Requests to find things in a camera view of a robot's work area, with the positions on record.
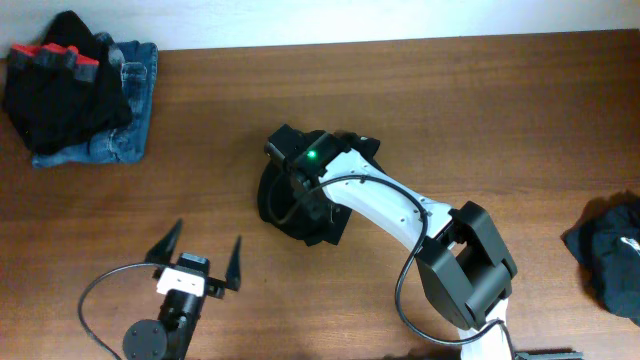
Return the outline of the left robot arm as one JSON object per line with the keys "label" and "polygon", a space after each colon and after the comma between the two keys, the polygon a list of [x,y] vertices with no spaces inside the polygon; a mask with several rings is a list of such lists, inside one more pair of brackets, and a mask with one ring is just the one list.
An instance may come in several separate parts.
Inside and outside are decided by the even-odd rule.
{"label": "left robot arm", "polygon": [[225,277],[216,279],[209,275],[210,261],[205,257],[183,252],[171,261],[182,225],[177,221],[145,256],[156,267],[156,292],[164,300],[156,319],[140,320],[126,331],[122,348],[128,359],[185,359],[205,300],[222,299],[226,291],[240,289],[242,239],[236,240]]}

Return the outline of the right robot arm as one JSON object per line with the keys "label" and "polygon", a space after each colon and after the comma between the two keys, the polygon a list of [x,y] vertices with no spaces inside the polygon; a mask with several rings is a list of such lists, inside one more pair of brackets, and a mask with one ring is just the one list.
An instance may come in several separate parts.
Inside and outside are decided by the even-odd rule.
{"label": "right robot arm", "polygon": [[506,325],[516,263],[488,212],[425,197],[388,176],[374,156],[375,138],[350,132],[302,132],[288,125],[266,141],[270,162],[261,177],[261,218],[308,246],[337,244],[352,213],[390,234],[409,251],[395,289],[395,307],[411,267],[431,306],[457,328],[439,339],[401,321],[434,344],[460,348],[464,360],[580,359],[574,351],[515,349]]}

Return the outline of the black t-shirt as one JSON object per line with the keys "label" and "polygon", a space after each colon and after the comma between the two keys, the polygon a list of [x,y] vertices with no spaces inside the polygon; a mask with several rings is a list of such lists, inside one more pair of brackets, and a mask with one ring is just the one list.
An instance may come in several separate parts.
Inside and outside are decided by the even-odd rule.
{"label": "black t-shirt", "polygon": [[338,244],[352,214],[352,210],[344,205],[332,202],[340,207],[340,228],[337,231],[300,235],[285,224],[285,214],[294,203],[289,175],[293,171],[300,171],[310,178],[313,175],[322,175],[324,167],[335,156],[349,150],[358,151],[367,162],[380,169],[381,166],[374,159],[380,145],[380,140],[360,136],[355,132],[303,132],[289,125],[281,126],[268,137],[265,144],[269,162],[261,175],[258,188],[257,205],[260,218],[308,246],[321,242]]}

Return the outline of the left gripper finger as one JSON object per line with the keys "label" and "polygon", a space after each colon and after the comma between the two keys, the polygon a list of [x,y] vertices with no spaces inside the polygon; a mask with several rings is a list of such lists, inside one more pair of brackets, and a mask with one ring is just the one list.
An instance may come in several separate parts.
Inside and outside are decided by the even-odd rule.
{"label": "left gripper finger", "polygon": [[169,232],[146,253],[145,261],[168,265],[176,248],[182,226],[183,220],[178,219]]}
{"label": "left gripper finger", "polygon": [[234,244],[229,264],[225,273],[226,288],[237,292],[241,287],[240,251],[242,237],[238,236]]}

